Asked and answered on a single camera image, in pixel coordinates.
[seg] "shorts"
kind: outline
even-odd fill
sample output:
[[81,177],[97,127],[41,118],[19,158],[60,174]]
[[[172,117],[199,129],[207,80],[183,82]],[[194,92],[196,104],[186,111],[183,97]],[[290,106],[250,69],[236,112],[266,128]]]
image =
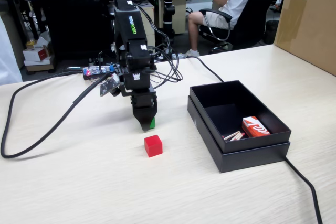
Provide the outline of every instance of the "shorts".
[[[217,13],[207,12],[206,13],[206,18],[209,22],[210,27],[216,27],[216,28],[225,29],[225,30],[229,29],[229,26],[228,26],[228,23],[226,22],[226,19],[223,16],[221,16]],[[204,17],[203,17],[203,25],[208,26]]]

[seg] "chair armrest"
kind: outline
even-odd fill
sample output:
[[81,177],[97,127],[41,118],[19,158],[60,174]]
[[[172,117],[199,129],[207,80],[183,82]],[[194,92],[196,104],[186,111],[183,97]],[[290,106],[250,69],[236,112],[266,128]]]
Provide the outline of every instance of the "chair armrest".
[[226,20],[226,22],[230,23],[231,19],[232,19],[232,16],[228,15],[227,13],[223,13],[219,10],[212,10],[212,9],[202,9],[202,10],[199,10],[203,16],[205,16],[206,12],[210,12],[210,13],[216,13],[216,14],[219,14],[221,16],[223,16]]

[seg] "robotic arm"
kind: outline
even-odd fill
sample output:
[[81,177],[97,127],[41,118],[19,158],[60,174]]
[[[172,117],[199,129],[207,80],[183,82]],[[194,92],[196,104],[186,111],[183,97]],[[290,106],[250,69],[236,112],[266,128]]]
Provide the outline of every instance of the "robotic arm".
[[156,92],[150,72],[156,70],[154,56],[147,50],[147,38],[141,13],[132,0],[115,0],[114,44],[112,51],[117,55],[120,66],[121,85],[112,91],[116,96],[131,97],[133,115],[142,130],[148,131],[157,113]]

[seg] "red cube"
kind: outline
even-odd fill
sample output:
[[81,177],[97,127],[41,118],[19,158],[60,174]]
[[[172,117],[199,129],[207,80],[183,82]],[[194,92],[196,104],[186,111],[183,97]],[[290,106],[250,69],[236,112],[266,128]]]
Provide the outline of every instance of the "red cube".
[[148,157],[162,154],[162,142],[158,135],[145,138],[145,149]]

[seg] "sneaker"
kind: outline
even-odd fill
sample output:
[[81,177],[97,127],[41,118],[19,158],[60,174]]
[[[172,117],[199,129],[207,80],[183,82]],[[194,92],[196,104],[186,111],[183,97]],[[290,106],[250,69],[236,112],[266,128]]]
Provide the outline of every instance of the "sneaker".
[[183,56],[183,57],[188,57],[188,56],[196,56],[196,57],[198,57],[198,56],[200,56],[200,53],[197,52],[197,55],[193,55],[193,54],[191,53],[191,51],[188,50],[188,52],[186,52],[185,54],[182,54],[182,56]]

